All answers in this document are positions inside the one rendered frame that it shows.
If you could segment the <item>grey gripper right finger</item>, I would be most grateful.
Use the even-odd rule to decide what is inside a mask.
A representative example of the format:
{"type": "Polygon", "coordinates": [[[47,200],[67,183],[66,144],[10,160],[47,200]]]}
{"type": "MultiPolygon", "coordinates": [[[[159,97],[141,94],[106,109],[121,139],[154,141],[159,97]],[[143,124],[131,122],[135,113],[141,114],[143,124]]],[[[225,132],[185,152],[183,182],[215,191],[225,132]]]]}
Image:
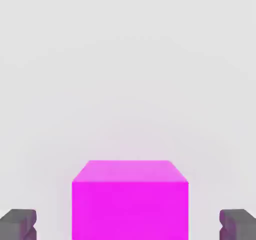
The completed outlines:
{"type": "Polygon", "coordinates": [[[256,218],[245,209],[222,209],[219,240],[256,240],[256,218]]]}

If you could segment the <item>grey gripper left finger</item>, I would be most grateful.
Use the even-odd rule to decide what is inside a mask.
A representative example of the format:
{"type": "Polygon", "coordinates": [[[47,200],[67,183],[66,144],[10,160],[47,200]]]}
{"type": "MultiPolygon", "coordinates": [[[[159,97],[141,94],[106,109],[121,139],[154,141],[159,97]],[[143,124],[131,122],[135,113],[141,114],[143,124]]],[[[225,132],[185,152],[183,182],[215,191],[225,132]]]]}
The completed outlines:
{"type": "Polygon", "coordinates": [[[0,240],[37,240],[34,209],[11,209],[0,218],[0,240]]]}

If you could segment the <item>small magenta cube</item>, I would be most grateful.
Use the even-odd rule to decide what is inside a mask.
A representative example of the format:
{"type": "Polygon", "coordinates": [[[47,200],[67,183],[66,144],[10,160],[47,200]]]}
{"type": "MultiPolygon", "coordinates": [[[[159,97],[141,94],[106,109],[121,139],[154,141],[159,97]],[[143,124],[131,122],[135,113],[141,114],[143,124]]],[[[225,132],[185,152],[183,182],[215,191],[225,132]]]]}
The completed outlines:
{"type": "Polygon", "coordinates": [[[168,160],[91,160],[72,181],[72,240],[189,240],[189,183],[168,160]]]}

